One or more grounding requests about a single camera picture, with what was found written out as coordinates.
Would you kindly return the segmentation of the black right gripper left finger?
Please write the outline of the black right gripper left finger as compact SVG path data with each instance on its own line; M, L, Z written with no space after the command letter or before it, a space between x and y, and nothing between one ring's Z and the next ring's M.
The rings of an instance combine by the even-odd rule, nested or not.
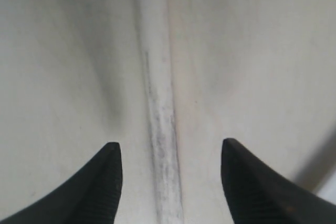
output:
M51 193L2 223L114 223L123 183L119 143L109 142Z

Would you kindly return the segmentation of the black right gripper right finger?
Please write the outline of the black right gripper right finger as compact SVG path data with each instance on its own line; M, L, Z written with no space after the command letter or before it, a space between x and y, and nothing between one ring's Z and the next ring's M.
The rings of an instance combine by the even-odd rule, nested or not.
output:
M335 205L287 180L234 138L223 140L221 179L234 223L335 223Z

